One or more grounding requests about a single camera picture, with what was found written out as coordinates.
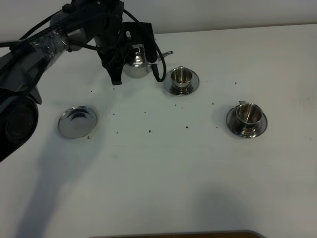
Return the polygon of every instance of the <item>teapot spout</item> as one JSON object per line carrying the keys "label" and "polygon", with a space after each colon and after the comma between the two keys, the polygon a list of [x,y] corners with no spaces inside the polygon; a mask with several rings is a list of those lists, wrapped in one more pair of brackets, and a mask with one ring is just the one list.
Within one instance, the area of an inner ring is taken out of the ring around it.
{"label": "teapot spout", "polygon": [[166,56],[169,56],[173,53],[174,53],[174,51],[168,51],[168,52],[162,53],[162,55],[163,55],[163,58],[165,58]]}

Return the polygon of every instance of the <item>white tabletop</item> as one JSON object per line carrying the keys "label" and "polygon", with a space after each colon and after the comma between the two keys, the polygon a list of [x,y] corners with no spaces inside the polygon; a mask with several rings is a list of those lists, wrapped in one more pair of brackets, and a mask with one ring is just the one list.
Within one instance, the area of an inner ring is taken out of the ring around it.
{"label": "white tabletop", "polygon": [[[172,96],[152,75],[123,75],[112,86],[85,49],[44,74],[36,132],[0,164],[0,237],[317,237],[317,25],[156,39],[175,52],[168,70],[198,74],[194,94]],[[239,100],[266,114],[260,137],[228,130],[226,114]],[[98,125],[90,139],[65,139],[57,120],[78,105],[94,107]]]}

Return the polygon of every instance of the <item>white wall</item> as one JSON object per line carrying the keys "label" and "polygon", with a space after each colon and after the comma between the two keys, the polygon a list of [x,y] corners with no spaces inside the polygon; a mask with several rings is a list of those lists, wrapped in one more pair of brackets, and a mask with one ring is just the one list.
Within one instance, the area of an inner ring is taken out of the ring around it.
{"label": "white wall", "polygon": [[[17,39],[69,2],[2,0],[0,40]],[[156,33],[317,21],[317,0],[126,0],[125,5]]]}

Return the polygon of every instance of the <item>robotic arm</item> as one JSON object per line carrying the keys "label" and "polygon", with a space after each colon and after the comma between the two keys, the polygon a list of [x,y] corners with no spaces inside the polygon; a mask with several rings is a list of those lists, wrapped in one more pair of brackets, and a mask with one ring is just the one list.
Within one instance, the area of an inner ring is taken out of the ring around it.
{"label": "robotic arm", "polygon": [[[126,13],[134,22],[122,22]],[[50,21],[50,27],[29,37]],[[92,39],[96,46],[87,45]],[[41,96],[36,87],[42,74],[66,50],[87,48],[97,51],[113,85],[121,84],[121,74],[132,46],[143,44],[153,74],[163,82],[166,64],[150,23],[141,23],[124,10],[119,0],[72,0],[62,10],[39,23],[19,41],[0,43],[11,52],[0,58],[0,162],[22,146],[38,122],[37,104]],[[160,79],[157,52],[163,63]]]}

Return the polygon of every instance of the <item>stainless steel teapot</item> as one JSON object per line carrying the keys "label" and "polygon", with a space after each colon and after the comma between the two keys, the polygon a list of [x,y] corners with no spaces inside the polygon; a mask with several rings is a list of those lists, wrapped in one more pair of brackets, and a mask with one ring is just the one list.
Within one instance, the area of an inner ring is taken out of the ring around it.
{"label": "stainless steel teapot", "polygon": [[[173,51],[168,51],[163,53],[163,57],[171,55]],[[127,62],[123,67],[123,72],[132,78],[143,78],[148,75],[151,71],[151,64],[147,61],[145,57],[145,51],[143,44],[134,45],[131,51],[132,57],[130,57],[129,62]]]}

